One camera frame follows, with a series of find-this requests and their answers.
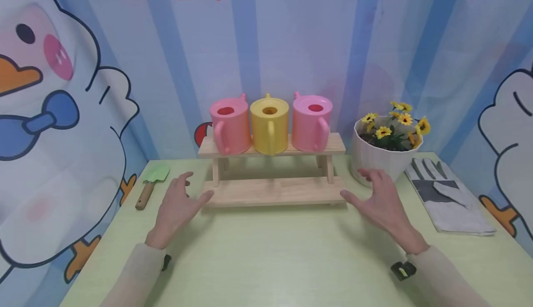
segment light green table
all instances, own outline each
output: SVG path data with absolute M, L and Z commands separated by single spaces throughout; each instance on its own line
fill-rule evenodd
M 170 174 L 144 211 L 134 208 L 143 188 L 136 184 L 61 306 L 98 306 L 154 224 L 172 178 L 194 171 L 188 193 L 196 197 L 211 179 L 210 162 L 166 160 Z M 351 177 L 349 163 L 348 156 L 334 158 L 336 173 L 350 191 L 368 197 L 371 191 Z M 231 159 L 230 165 L 233 178 L 320 175 L 315 157 Z M 488 212 L 498 230 L 494 237 L 437 233 L 405 175 L 397 188 L 413 225 L 492 306 L 532 305 L 533 259 Z M 389 270 L 403 252 L 351 206 L 204 210 L 167 252 L 171 267 L 147 306 L 425 306 L 412 281 L 399 282 Z

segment green trowel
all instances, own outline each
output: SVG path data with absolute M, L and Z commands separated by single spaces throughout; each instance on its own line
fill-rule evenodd
M 157 181 L 165 181 L 169 171 L 170 168 L 168 168 L 168 166 L 165 164 L 158 164 L 147 171 L 145 174 L 147 178 L 144 180 L 146 184 L 144 185 L 143 192 L 141 192 L 139 201 L 137 201 L 135 205 L 137 210 L 144 210 L 148 200 L 150 199 L 150 196 L 152 195 L 152 191 L 154 191 L 154 184 Z

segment pink cheek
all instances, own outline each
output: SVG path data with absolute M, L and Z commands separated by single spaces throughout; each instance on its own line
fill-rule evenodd
M 26 219 L 30 223 L 39 222 L 50 209 L 48 199 L 42 197 L 32 202 L 26 209 Z
M 72 79 L 74 73 L 72 62 L 61 42 L 52 34 L 47 34 L 43 48 L 46 61 L 56 75 L 64 80 Z

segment gardening glove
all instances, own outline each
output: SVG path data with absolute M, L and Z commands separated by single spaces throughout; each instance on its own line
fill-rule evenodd
M 406 173 L 437 231 L 481 236 L 496 232 L 472 192 L 445 163 L 413 159 Z

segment beige sleeve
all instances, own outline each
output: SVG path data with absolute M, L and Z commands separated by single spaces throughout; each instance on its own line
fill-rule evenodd
M 164 259 L 165 251 L 137 244 L 100 307 L 143 307 Z
M 413 279 L 432 307 L 490 307 L 436 247 L 407 259 L 416 266 Z

